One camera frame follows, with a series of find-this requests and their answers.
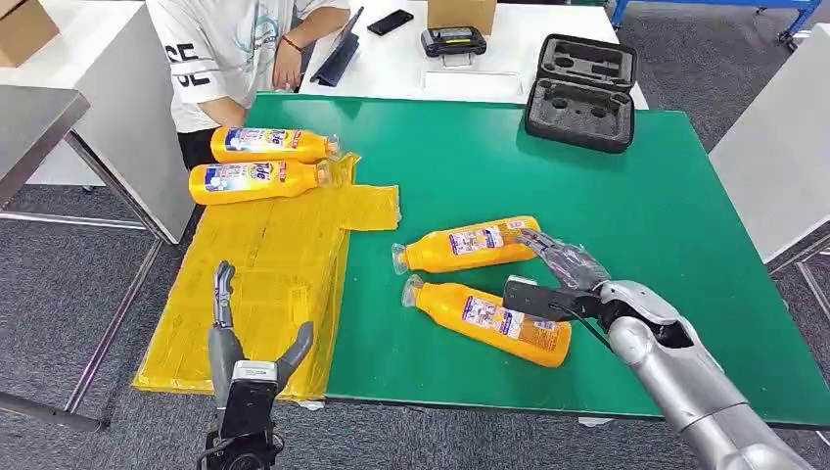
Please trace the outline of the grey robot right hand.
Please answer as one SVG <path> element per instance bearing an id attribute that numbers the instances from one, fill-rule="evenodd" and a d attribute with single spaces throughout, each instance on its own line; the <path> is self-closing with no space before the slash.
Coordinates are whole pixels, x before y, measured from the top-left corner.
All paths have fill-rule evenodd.
<path id="1" fill-rule="evenodd" d="M 608 270 L 582 245 L 566 243 L 531 228 L 521 229 L 516 240 L 533 250 L 564 287 L 590 291 L 611 279 Z"/>

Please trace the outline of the person's left hand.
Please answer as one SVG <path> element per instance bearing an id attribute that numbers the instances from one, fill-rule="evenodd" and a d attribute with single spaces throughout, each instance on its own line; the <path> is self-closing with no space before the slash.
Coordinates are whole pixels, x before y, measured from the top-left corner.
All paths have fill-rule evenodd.
<path id="1" fill-rule="evenodd" d="M 272 71 L 275 89 L 293 91 L 301 83 L 301 49 L 283 36 L 276 50 Z"/>

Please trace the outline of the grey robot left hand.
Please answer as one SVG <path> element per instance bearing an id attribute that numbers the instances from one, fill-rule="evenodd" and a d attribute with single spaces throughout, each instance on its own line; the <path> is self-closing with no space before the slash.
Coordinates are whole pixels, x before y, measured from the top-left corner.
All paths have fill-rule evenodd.
<path id="1" fill-rule="evenodd" d="M 222 260 L 213 273 L 213 323 L 208 332 L 208 359 L 217 410 L 224 410 L 229 398 L 233 370 L 236 363 L 245 360 L 241 342 L 233 330 L 231 280 L 235 267 Z M 294 343 L 275 362 L 277 392 L 282 392 L 307 356 L 313 345 L 314 325 L 305 321 L 299 328 Z"/>

